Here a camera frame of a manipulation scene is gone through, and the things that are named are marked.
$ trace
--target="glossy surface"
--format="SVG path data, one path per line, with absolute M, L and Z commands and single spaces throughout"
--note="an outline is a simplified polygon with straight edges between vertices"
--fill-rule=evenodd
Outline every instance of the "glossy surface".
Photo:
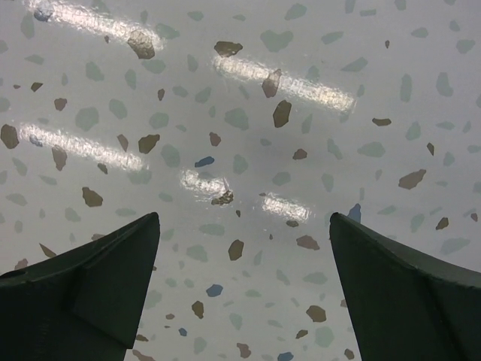
M 0 3 L 0 272 L 156 211 L 128 361 L 359 359 L 332 212 L 481 269 L 480 11 Z

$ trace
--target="blue fleck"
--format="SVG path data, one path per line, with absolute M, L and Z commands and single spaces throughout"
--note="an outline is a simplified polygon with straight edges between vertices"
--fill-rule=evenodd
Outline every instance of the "blue fleck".
M 359 203 L 356 203 L 354 207 L 351 208 L 347 216 L 351 220 L 355 220 L 356 222 L 360 223 L 361 222 L 361 205 Z
M 205 158 L 202 158 L 198 162 L 195 162 L 195 167 L 200 168 L 200 167 L 203 167 L 204 165 L 212 164 L 213 161 L 214 161 L 214 158 L 212 158 L 211 156 L 206 156 Z
M 294 358 L 294 355 L 290 352 L 279 353 L 277 357 L 277 361 L 291 361 Z
M 38 21 L 48 21 L 52 15 L 53 6 L 48 0 L 42 1 L 37 4 L 37 8 L 33 13 L 33 17 Z
M 222 293 L 222 290 L 224 290 L 224 287 L 222 287 L 220 284 L 213 284 L 207 288 L 205 292 L 207 292 L 209 297 L 217 297 Z
M 42 142 L 37 137 L 35 137 L 34 135 L 30 135 L 30 143 L 32 143 L 33 145 L 36 145 L 37 147 L 43 147 L 44 146 L 42 144 Z

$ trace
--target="black object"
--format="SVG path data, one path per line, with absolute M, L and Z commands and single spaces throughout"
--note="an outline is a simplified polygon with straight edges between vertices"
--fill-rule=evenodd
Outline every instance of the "black object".
M 159 236 L 159 216 L 148 214 L 0 276 L 0 360 L 124 360 L 135 342 Z
M 363 361 L 481 360 L 481 274 L 341 214 L 331 243 Z

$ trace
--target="terrazzo surface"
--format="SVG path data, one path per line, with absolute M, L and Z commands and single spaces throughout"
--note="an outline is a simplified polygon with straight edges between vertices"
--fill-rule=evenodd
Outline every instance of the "terrazzo surface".
M 0 272 L 156 211 L 126 360 L 360 359 L 333 212 L 481 270 L 480 14 L 0 2 Z

